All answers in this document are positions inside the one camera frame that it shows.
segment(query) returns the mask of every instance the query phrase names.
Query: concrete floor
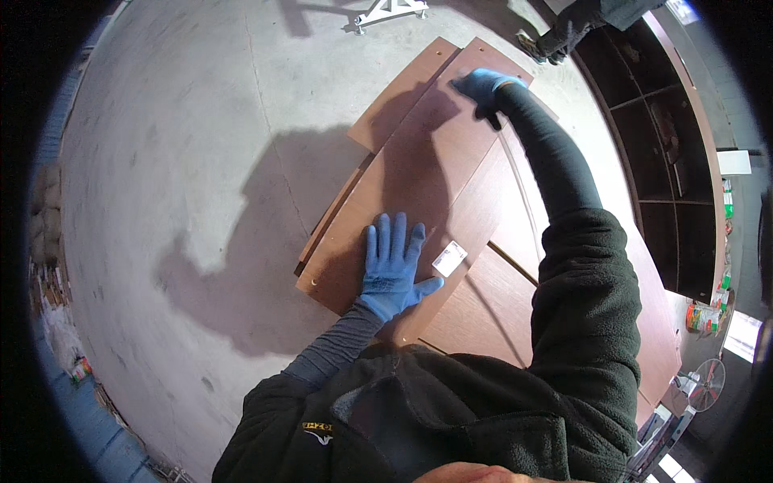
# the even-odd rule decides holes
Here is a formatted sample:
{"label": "concrete floor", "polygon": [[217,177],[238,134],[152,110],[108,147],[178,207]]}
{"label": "concrete floor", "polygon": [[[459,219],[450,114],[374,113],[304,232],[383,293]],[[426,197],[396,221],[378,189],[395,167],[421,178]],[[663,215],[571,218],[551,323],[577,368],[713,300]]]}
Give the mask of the concrete floor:
{"label": "concrete floor", "polygon": [[80,88],[61,155],[73,312],[123,417],[197,481],[244,395],[335,321],[295,289],[298,253],[366,154],[347,127],[435,37],[480,36],[532,72],[604,204],[632,221],[577,68],[537,66],[509,43],[547,30],[525,0],[440,0],[426,21],[347,33],[368,6],[134,0]]}

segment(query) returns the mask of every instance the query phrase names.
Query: white metal frame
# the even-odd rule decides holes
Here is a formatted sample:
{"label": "white metal frame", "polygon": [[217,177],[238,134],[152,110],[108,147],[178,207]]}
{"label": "white metal frame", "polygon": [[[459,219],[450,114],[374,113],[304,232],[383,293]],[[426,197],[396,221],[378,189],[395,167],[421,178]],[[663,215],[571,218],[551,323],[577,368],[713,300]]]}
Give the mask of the white metal frame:
{"label": "white metal frame", "polygon": [[401,0],[405,5],[400,5],[400,0],[376,0],[371,5],[366,13],[358,15],[354,19],[354,23],[357,26],[357,35],[364,35],[365,30],[363,26],[366,26],[379,20],[389,19],[391,17],[397,17],[399,15],[405,15],[407,13],[415,13],[419,19],[426,19],[427,14],[424,10],[429,9],[426,2],[421,0]]}

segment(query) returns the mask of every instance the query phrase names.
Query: dark wooden shelf unit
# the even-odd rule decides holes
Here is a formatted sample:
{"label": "dark wooden shelf unit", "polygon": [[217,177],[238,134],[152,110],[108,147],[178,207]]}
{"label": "dark wooden shelf unit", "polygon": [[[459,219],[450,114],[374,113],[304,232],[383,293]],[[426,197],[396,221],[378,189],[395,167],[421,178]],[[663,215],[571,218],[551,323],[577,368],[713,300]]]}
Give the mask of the dark wooden shelf unit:
{"label": "dark wooden shelf unit", "polygon": [[[578,64],[618,144],[636,222],[663,286],[709,302],[721,180],[710,167],[713,140],[696,117],[689,76],[668,48],[639,20],[625,32],[610,26],[590,32],[577,47]],[[698,111],[705,117],[702,106]]]}

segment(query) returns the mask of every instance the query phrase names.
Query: blue glove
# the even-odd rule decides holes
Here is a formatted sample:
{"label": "blue glove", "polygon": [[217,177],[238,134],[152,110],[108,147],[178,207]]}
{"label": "blue glove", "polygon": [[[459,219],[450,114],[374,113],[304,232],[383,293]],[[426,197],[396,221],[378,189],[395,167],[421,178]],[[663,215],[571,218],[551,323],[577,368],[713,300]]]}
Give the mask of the blue glove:
{"label": "blue glove", "polygon": [[451,85],[463,96],[467,96],[477,103],[475,117],[488,119],[495,131],[502,129],[499,119],[496,117],[496,105],[494,93],[505,82],[514,82],[524,88],[528,88],[523,79],[506,76],[503,73],[490,69],[475,69],[464,77],[451,81]]}
{"label": "blue glove", "polygon": [[416,265],[425,238],[423,223],[414,226],[407,250],[405,213],[395,216],[391,236],[386,213],[379,216],[378,225],[377,231],[375,226],[368,226],[365,278],[360,299],[386,324],[395,315],[436,292],[443,286],[443,279],[432,277],[414,284]]}

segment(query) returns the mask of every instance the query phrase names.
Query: gloved hand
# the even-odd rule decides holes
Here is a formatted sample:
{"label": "gloved hand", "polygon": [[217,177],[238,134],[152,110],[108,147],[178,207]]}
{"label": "gloved hand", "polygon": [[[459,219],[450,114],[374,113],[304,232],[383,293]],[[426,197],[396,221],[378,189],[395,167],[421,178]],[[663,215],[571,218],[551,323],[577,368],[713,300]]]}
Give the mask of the gloved hand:
{"label": "gloved hand", "polygon": [[494,93],[505,82],[514,82],[527,88],[523,79],[482,68],[475,69],[464,77],[452,80],[451,85],[460,94],[469,97],[478,104],[475,109],[475,118],[487,119],[495,131],[500,131],[502,125],[496,117],[497,109],[494,102]]}
{"label": "gloved hand", "polygon": [[390,235],[389,216],[379,216],[378,229],[368,226],[365,277],[360,299],[387,323],[406,308],[443,286],[443,279],[432,277],[414,284],[416,265],[424,243],[424,224],[418,223],[405,247],[405,213],[398,213]]}

